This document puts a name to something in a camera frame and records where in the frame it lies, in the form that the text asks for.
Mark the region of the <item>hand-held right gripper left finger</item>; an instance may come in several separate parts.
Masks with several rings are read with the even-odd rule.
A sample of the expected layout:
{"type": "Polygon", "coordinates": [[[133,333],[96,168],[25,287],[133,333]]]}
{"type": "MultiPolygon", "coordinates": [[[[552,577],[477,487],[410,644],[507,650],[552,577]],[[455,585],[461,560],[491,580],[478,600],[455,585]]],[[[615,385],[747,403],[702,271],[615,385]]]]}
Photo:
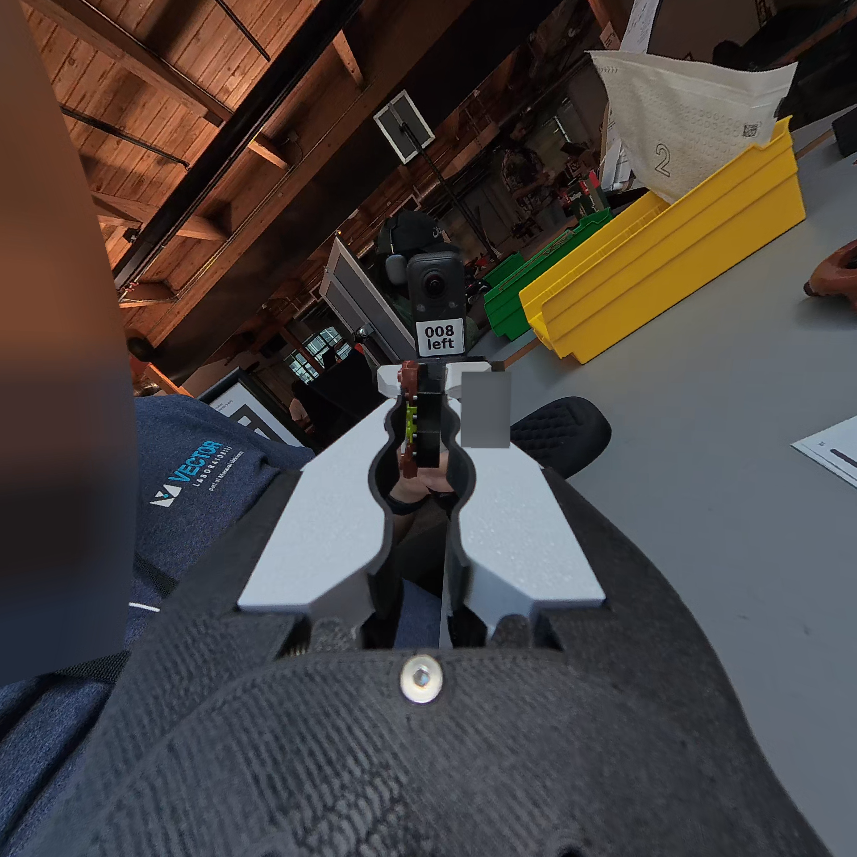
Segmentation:
{"type": "Polygon", "coordinates": [[[393,522],[384,500],[399,477],[400,399],[385,399],[302,468],[237,600],[251,616],[337,620],[367,648],[392,648],[402,584],[388,567],[393,522]]]}

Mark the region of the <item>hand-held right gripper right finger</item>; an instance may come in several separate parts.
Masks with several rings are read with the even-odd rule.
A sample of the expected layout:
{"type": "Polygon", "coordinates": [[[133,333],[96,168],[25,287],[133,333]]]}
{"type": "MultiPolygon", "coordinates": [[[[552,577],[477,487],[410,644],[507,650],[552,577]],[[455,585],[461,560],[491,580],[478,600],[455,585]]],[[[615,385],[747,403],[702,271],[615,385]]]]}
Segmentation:
{"type": "Polygon", "coordinates": [[[447,479],[458,492],[446,537],[442,648],[478,646],[507,616],[534,627],[544,612],[598,609],[606,593],[569,523],[544,444],[462,443],[460,393],[446,397],[447,479]]]}

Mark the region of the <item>brown black green brick assembly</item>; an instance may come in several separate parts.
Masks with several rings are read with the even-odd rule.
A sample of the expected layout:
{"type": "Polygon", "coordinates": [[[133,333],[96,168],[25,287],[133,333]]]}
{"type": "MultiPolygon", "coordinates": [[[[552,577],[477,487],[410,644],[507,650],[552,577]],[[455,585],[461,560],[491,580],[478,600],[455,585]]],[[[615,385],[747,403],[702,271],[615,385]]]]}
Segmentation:
{"type": "Polygon", "coordinates": [[[411,479],[420,469],[436,469],[441,455],[441,405],[443,380],[440,365],[416,360],[399,370],[404,401],[404,444],[400,456],[403,477],[411,479]]]}

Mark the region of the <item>person's left hand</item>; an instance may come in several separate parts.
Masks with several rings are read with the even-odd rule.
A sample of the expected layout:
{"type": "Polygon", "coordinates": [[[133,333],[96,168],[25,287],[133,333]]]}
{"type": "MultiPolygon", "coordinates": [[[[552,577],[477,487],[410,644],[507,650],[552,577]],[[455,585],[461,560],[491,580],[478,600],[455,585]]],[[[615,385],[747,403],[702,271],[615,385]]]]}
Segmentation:
{"type": "Polygon", "coordinates": [[[401,473],[387,496],[387,504],[393,514],[407,516],[421,508],[430,495],[452,493],[446,479],[446,465],[443,458],[438,467],[419,468],[414,477],[405,477],[401,473]]]}

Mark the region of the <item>small green plastic bin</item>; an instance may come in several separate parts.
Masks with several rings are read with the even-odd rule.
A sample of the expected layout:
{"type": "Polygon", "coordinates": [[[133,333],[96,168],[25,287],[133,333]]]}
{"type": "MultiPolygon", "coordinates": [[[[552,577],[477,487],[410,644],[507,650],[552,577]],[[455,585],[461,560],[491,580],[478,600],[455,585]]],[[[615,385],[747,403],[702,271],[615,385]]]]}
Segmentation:
{"type": "Polygon", "coordinates": [[[530,282],[529,262],[520,251],[515,252],[485,274],[483,281],[491,286],[485,294],[486,303],[498,295],[519,294],[530,282]]]}

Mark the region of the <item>paned window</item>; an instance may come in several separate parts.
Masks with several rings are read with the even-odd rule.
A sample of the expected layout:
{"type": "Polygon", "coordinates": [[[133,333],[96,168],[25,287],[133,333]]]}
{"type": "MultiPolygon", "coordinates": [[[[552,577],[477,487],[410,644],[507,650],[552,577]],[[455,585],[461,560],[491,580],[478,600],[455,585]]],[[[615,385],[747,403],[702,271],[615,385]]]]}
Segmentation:
{"type": "Polygon", "coordinates": [[[337,361],[342,361],[349,353],[350,346],[336,327],[326,327],[307,338],[303,350],[295,349],[286,363],[296,380],[309,383],[324,369],[327,354],[334,354],[337,361]]]}

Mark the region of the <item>grey metal cabinet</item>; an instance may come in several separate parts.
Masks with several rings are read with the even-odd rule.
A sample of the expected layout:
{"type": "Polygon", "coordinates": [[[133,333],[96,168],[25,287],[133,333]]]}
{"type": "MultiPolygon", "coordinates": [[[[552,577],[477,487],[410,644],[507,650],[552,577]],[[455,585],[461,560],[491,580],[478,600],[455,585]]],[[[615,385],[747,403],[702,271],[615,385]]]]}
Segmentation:
{"type": "Polygon", "coordinates": [[[401,313],[336,235],[320,283],[320,296],[354,337],[370,344],[375,357],[383,356],[387,362],[416,359],[415,340],[401,313]]]}

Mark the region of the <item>large green plastic bin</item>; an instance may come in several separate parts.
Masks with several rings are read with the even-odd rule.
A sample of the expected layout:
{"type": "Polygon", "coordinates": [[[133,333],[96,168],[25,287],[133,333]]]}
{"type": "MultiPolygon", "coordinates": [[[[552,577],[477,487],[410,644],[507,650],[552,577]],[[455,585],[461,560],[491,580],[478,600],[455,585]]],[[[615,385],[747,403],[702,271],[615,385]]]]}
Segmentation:
{"type": "Polygon", "coordinates": [[[530,322],[536,318],[535,301],[566,268],[566,259],[611,220],[614,213],[598,212],[585,217],[576,226],[560,232],[535,255],[526,260],[530,267],[530,282],[519,294],[498,295],[484,309],[491,331],[498,337],[513,341],[530,331],[530,322]]]}

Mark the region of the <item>framed marker sign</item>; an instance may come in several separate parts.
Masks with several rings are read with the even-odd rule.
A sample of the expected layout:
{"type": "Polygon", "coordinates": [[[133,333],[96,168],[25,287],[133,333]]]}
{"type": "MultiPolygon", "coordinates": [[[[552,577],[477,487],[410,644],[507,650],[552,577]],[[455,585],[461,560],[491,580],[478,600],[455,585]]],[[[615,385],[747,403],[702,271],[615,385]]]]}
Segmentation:
{"type": "Polygon", "coordinates": [[[231,422],[270,441],[302,446],[314,453],[319,451],[314,440],[291,418],[288,409],[242,369],[231,371],[197,398],[231,422]]]}

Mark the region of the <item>LED panel light with stand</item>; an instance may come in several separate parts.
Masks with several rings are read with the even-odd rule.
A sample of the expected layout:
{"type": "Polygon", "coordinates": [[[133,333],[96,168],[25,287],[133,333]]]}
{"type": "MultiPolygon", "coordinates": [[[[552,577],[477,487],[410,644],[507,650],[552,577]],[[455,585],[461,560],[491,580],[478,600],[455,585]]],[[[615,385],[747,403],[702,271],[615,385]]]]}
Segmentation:
{"type": "Polygon", "coordinates": [[[413,158],[422,158],[429,166],[438,183],[444,188],[453,206],[466,220],[477,240],[491,262],[498,263],[499,257],[486,233],[479,225],[473,212],[456,194],[453,186],[443,177],[441,169],[428,153],[428,147],[435,141],[434,132],[427,124],[422,113],[416,108],[411,96],[402,90],[374,114],[375,124],[395,151],[403,166],[413,158]]]}

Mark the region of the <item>yellow plastic bin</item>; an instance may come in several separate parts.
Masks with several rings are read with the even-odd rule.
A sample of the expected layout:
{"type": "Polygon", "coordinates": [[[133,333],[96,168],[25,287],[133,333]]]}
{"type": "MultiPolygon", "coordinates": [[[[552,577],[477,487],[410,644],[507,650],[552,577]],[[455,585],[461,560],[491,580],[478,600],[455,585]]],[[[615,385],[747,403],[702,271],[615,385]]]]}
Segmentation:
{"type": "Polygon", "coordinates": [[[680,200],[649,191],[566,259],[530,322],[586,363],[806,218],[790,118],[680,200]]]}

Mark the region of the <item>white paper bag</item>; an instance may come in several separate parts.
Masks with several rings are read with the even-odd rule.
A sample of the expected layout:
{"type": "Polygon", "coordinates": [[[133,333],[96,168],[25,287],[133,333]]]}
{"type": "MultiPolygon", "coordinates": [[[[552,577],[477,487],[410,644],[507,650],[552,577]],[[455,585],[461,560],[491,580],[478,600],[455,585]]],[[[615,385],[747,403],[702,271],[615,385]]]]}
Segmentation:
{"type": "Polygon", "coordinates": [[[623,50],[593,50],[591,59],[607,92],[608,140],[669,203],[770,142],[798,69],[731,70],[623,50]]]}

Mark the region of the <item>brick building instruction booklet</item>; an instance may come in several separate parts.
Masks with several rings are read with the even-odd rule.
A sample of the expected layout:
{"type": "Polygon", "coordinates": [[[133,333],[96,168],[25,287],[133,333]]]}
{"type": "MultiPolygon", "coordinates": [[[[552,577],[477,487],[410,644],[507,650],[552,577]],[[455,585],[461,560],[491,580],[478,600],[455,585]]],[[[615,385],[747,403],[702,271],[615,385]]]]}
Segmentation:
{"type": "Polygon", "coordinates": [[[856,423],[856,416],[853,416],[791,446],[856,487],[856,423]]]}

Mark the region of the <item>printed paper sheet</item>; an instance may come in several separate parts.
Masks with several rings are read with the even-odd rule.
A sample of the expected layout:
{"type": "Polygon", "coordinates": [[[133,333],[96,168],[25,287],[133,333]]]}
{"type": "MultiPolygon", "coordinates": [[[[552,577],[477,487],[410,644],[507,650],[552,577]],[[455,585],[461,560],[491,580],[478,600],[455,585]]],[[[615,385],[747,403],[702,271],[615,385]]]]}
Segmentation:
{"type": "MultiPolygon", "coordinates": [[[[659,1],[635,1],[630,19],[621,40],[613,33],[612,40],[607,43],[607,50],[622,50],[633,54],[645,54],[654,27],[659,1]]],[[[607,104],[605,114],[605,132],[601,158],[599,179],[604,193],[624,191],[632,187],[632,169],[616,128],[616,120],[612,104],[607,104]]]]}

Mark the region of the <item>round brown brick base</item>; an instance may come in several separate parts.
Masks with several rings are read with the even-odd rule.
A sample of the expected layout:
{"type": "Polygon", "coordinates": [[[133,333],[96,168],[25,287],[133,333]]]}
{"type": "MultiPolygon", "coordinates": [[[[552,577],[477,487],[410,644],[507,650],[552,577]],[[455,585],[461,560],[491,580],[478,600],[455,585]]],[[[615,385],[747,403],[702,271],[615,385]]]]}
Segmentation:
{"type": "Polygon", "coordinates": [[[822,260],[804,285],[805,294],[844,297],[856,308],[856,245],[854,240],[822,260]]]}

